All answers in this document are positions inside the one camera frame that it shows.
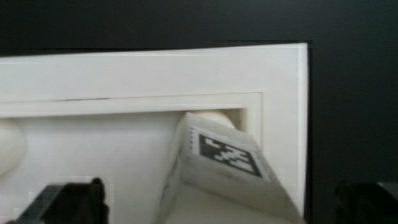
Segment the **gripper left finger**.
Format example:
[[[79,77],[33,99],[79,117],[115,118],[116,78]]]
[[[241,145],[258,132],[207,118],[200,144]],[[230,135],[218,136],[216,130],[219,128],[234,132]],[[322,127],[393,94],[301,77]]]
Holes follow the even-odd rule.
[[[95,178],[49,185],[11,224],[109,224],[109,213],[106,184]]]

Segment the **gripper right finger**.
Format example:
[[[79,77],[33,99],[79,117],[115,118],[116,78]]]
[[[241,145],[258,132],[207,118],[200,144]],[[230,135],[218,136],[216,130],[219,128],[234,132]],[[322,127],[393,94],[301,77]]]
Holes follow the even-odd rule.
[[[398,224],[398,183],[342,182],[335,224]]]

